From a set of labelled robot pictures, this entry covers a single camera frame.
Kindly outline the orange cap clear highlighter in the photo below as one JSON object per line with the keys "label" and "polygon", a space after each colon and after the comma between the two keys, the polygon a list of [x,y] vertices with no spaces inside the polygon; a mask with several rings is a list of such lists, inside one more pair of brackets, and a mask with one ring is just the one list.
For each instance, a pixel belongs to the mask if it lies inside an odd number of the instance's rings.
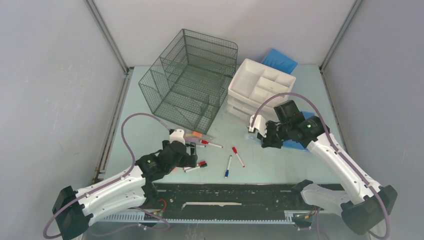
{"label": "orange cap clear highlighter", "polygon": [[200,132],[197,132],[197,131],[193,131],[191,134],[192,134],[193,137],[200,138],[200,139],[207,140],[207,141],[214,141],[216,139],[213,136],[210,136],[210,135],[207,135],[207,134],[204,134],[204,133],[200,133]]}

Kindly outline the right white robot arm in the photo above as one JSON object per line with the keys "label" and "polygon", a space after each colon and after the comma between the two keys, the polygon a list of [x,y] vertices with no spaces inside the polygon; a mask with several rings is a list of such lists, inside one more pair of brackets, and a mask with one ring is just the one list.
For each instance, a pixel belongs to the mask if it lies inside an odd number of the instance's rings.
{"label": "right white robot arm", "polygon": [[256,133],[262,148],[281,148],[294,141],[318,157],[336,177],[343,191],[330,190],[303,180],[293,188],[291,204],[297,209],[321,207],[340,216],[357,235],[371,229],[391,214],[397,191],[370,177],[342,149],[327,125],[317,115],[305,118],[293,100],[275,106],[278,121],[266,120],[259,112],[249,119],[248,131]]}

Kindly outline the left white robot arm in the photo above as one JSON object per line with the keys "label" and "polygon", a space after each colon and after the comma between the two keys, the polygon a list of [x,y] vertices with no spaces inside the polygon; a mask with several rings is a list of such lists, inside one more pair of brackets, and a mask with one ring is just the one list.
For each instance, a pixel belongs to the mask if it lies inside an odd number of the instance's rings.
{"label": "left white robot arm", "polygon": [[59,236],[71,240],[109,215],[134,207],[153,208],[159,199],[154,181],[174,168],[194,167],[196,150],[194,142],[164,140],[161,150],[142,156],[119,174],[77,190],[63,188],[52,208]]}

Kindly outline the white plastic drawer organizer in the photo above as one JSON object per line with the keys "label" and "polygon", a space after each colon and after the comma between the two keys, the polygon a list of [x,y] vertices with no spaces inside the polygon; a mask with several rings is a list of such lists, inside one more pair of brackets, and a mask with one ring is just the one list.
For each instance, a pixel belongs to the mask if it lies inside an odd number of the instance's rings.
{"label": "white plastic drawer organizer", "polygon": [[227,92],[227,113],[249,123],[260,105],[280,93],[290,93],[296,77],[246,58],[234,74]]}

